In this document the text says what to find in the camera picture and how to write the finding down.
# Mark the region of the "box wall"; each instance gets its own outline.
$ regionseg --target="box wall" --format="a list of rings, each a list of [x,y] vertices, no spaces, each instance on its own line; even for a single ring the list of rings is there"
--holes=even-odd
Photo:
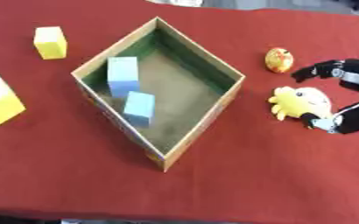
[[[189,146],[206,130],[217,116],[234,100],[241,89],[244,77],[240,79],[203,117],[203,119],[188,133],[168,154],[165,155],[164,170],[167,171]]]
[[[160,153],[156,152],[156,149],[149,143],[147,140],[143,139],[140,134],[133,129],[129,124],[126,123],[124,119],[121,119],[119,115],[116,115],[116,113],[113,113],[108,106],[106,106],[103,103],[103,100],[94,95],[91,94],[90,90],[80,83],[77,82],[77,85],[83,95],[88,99],[89,102],[91,102],[94,106],[99,108],[102,113],[115,125],[117,126],[132,142],[140,145],[145,153],[149,155],[149,158],[154,158],[153,161],[156,162],[159,166],[163,167],[164,157]]]

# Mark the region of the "blue cube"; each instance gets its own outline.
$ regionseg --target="blue cube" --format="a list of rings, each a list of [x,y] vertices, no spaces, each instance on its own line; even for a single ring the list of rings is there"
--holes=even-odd
[[[138,91],[137,58],[111,57],[108,59],[108,84],[111,96],[125,98],[130,91]]]
[[[155,96],[130,91],[126,99],[123,115],[130,124],[148,128],[155,110]]]

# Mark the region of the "orange ball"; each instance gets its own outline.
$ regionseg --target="orange ball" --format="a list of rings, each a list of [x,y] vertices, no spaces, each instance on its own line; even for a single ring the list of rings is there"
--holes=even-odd
[[[274,73],[287,72],[294,63],[292,54],[283,48],[272,48],[265,55],[265,65]]]

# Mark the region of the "robotic arm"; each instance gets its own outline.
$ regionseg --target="robotic arm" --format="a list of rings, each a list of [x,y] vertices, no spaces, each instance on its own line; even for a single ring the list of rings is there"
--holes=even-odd
[[[329,60],[305,67],[292,74],[297,82],[313,77],[338,78],[340,85],[359,92],[359,59]],[[359,102],[342,108],[331,118],[320,119],[305,114],[302,121],[310,127],[317,127],[329,133],[348,134],[359,131]]]

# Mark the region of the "cardboard box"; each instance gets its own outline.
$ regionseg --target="cardboard box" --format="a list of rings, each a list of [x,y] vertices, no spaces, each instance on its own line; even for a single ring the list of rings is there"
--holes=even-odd
[[[121,115],[110,96],[108,57],[137,57],[141,92],[155,95],[147,129]],[[72,72],[84,95],[164,171],[234,99],[244,75],[156,17]]]

